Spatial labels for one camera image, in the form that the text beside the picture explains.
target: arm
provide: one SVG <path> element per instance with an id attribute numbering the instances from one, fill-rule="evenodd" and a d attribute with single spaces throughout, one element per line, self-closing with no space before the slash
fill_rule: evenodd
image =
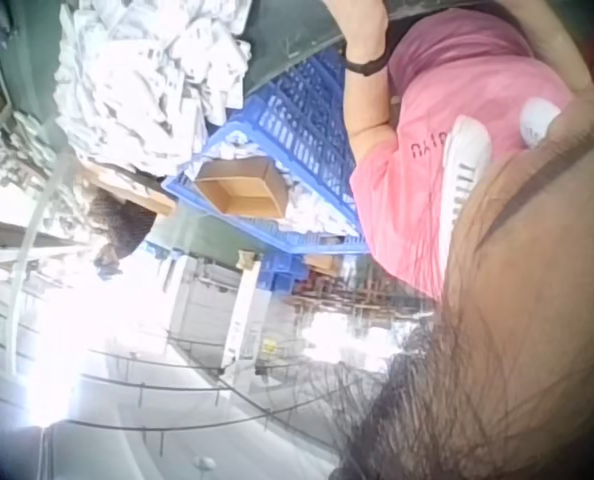
<path id="1" fill-rule="evenodd" d="M 375 60 L 386 49 L 388 14 L 383 0 L 358 0 L 352 7 L 345 0 L 325 0 L 346 42 L 346 58 L 364 64 Z M 390 127 L 388 69 L 364 77 L 347 72 L 344 91 L 344 123 L 350 147 L 360 162 L 377 145 L 396 140 Z"/>
<path id="2" fill-rule="evenodd" d="M 594 84 L 586 62 L 546 0 L 499 0 L 528 37 L 535 53 L 577 96 L 594 100 Z"/>

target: hair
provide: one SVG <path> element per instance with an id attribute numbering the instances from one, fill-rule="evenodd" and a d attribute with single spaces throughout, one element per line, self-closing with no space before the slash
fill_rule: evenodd
<path id="1" fill-rule="evenodd" d="M 484 233 L 482 243 L 563 173 L 581 161 L 594 162 L 594 135 L 573 143 L 563 150 L 555 149 L 555 158 L 547 168 L 523 184 Z M 470 279 L 476 276 L 477 265 L 453 263 L 459 269 L 450 273 Z M 459 288 L 466 288 L 467 281 L 460 281 Z M 458 310 L 438 307 L 435 321 L 430 323 L 434 328 L 423 330 L 428 345 L 423 358 L 399 354 L 384 377 L 372 378 L 370 388 L 342 389 L 334 397 L 334 424 L 344 440 L 340 463 L 331 479 L 594 479 L 594 390 L 584 392 L 584 386 L 594 381 L 594 361 L 581 367 L 575 364 L 578 371 L 570 371 L 553 384 L 554 388 L 566 385 L 565 390 L 561 388 L 568 394 L 576 392 L 573 387 L 580 393 L 553 403 L 548 397 L 552 392 L 544 389 L 531 401 L 539 408 L 548 408 L 550 418 L 535 430 L 517 431 L 517 418 L 530 414 L 533 407 L 509 407 L 500 346 L 492 340 L 482 367 L 488 384 L 481 391 L 473 391 L 475 384 L 469 382 L 471 351 L 475 342 L 481 345 L 485 341 L 487 321 L 477 319 L 481 336 L 468 338 L 461 328 L 463 315 L 461 306 Z M 534 311 L 534 315 L 538 321 L 539 315 L 545 314 Z M 346 373 L 337 371 L 336 375 L 342 378 Z M 490 391 L 495 390 L 500 392 L 495 397 L 498 402 L 491 407 L 486 402 L 493 398 Z M 494 417 L 495 422 L 491 422 L 493 410 L 502 412 Z M 559 425 L 562 418 L 578 421 L 566 430 L 568 425 Z M 542 449 L 528 451 L 531 442 L 542 442 Z"/>

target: open cardboard box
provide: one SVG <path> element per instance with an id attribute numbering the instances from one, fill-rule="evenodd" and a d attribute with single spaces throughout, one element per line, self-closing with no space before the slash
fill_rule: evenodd
<path id="1" fill-rule="evenodd" d="M 286 213 L 288 187 L 270 158 L 204 163 L 195 186 L 206 200 L 226 215 L 284 218 Z"/>

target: pink t-shirt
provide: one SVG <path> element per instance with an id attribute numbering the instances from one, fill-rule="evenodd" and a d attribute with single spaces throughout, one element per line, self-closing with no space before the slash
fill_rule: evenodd
<path id="1" fill-rule="evenodd" d="M 397 142 L 375 147 L 351 187 L 374 258 L 392 275 L 441 296 L 438 223 L 444 143 L 458 116 L 481 122 L 494 162 L 526 148 L 520 114 L 543 98 L 563 108 L 571 93 L 510 24 L 453 9 L 418 22 L 389 63 L 401 96 Z"/>

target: hand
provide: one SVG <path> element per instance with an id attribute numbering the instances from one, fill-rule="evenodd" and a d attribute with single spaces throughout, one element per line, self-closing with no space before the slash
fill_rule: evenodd
<path id="1" fill-rule="evenodd" d="M 386 49 L 388 12 L 384 0 L 324 0 L 346 38 L 346 58 L 353 63 L 376 60 Z"/>

